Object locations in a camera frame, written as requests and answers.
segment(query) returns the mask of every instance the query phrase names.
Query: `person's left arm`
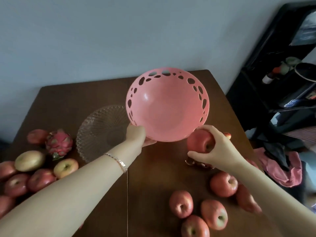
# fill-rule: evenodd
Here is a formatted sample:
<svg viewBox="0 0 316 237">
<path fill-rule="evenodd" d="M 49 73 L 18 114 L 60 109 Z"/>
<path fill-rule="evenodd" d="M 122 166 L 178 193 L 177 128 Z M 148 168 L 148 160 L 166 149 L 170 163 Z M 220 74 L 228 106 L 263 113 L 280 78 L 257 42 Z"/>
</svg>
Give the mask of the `person's left arm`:
<svg viewBox="0 0 316 237">
<path fill-rule="evenodd" d="M 108 153 L 129 167 L 142 146 L 155 143 L 145 137 L 144 127 L 129 125 L 126 141 Z M 115 159 L 99 157 L 15 207 L 0 220 L 0 236 L 71 237 L 122 174 Z"/>
</svg>

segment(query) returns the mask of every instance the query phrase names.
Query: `silver bracelet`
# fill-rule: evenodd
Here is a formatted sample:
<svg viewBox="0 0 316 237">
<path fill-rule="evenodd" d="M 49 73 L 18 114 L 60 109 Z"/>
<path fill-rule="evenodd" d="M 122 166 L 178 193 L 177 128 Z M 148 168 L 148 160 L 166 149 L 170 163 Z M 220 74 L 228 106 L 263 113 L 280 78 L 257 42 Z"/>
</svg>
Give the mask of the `silver bracelet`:
<svg viewBox="0 0 316 237">
<path fill-rule="evenodd" d="M 120 164 L 123 172 L 125 173 L 127 171 L 126 165 L 123 163 L 123 161 L 121 161 L 120 159 L 116 158 L 115 156 L 113 156 L 110 153 L 105 153 L 105 155 L 108 155 L 109 157 L 112 157 L 113 159 L 115 159 L 117 161 L 117 163 Z"/>
</svg>

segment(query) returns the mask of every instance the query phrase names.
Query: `pile of fruit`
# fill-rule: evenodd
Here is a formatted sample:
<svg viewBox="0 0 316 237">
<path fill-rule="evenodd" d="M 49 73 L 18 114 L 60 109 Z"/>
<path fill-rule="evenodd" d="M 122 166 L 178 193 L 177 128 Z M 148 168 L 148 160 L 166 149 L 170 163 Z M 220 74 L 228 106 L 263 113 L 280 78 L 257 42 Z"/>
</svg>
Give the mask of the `pile of fruit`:
<svg viewBox="0 0 316 237">
<path fill-rule="evenodd" d="M 229 133 L 225 133 L 227 138 L 231 138 Z M 215 140 L 212 134 L 206 130 L 196 130 L 187 139 L 188 150 L 199 153 L 208 153 L 215 146 Z M 194 163 L 202 167 L 211 167 L 206 163 Z M 221 198 L 236 196 L 238 205 L 245 211 L 259 214 L 261 208 L 255 202 L 248 189 L 238 180 L 226 172 L 219 172 L 212 176 L 210 180 L 211 191 Z M 181 226 L 182 237 L 209 237 L 210 230 L 223 230 L 228 222 L 228 215 L 225 207 L 217 200 L 206 199 L 201 203 L 201 217 L 191 215 L 193 211 L 193 199 L 189 192 L 181 190 L 175 191 L 169 199 L 171 212 L 185 219 Z"/>
<path fill-rule="evenodd" d="M 64 157 L 73 144 L 70 135 L 61 129 L 51 133 L 34 130 L 28 134 L 27 140 L 30 144 L 45 145 L 53 160 Z M 0 195 L 0 219 L 15 207 L 21 200 L 20 197 L 30 197 L 57 179 L 73 173 L 79 167 L 76 160 L 64 159 L 53 169 L 42 168 L 48 159 L 52 159 L 47 158 L 43 152 L 26 151 L 15 161 L 0 163 L 0 181 L 5 182 L 3 191 L 5 195 Z"/>
</svg>

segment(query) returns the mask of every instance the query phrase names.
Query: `brown tabletop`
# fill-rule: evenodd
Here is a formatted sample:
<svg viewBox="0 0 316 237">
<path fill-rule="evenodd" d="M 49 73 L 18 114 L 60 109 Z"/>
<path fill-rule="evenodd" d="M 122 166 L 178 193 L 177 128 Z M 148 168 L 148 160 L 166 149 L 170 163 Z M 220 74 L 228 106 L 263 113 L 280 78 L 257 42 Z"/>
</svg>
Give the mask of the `brown tabletop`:
<svg viewBox="0 0 316 237">
<path fill-rule="evenodd" d="M 223 91 L 208 70 L 191 71 L 204 85 L 210 99 L 206 124 L 230 132 L 231 141 L 240 153 L 258 163 L 251 145 L 230 107 Z M 74 83 L 41 88 L 23 121 L 8 155 L 15 159 L 34 149 L 26 135 L 33 129 L 64 128 L 75 137 L 83 120 L 106 105 L 125 105 L 126 93 L 134 78 Z M 185 140 L 157 143 L 142 153 L 111 187 L 74 236 L 180 236 L 181 220 L 168 209 L 174 190 L 187 190 L 194 199 L 193 213 L 199 215 L 203 199 L 219 200 L 228 213 L 227 227 L 212 231 L 211 236 L 280 236 L 263 215 L 250 214 L 238 207 L 235 199 L 218 198 L 208 188 L 216 170 L 204 170 L 184 163 Z M 80 160 L 75 148 L 67 158 Z"/>
</svg>

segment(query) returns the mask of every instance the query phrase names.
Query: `glass plate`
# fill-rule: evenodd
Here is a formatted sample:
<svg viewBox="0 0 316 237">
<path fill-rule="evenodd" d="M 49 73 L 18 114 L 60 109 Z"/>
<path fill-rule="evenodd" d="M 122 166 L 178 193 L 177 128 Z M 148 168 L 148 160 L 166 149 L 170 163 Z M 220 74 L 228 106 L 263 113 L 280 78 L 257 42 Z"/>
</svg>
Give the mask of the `glass plate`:
<svg viewBox="0 0 316 237">
<path fill-rule="evenodd" d="M 109 105 L 90 114 L 81 124 L 77 138 L 77 150 L 81 158 L 89 163 L 126 137 L 130 120 L 124 106 Z"/>
</svg>

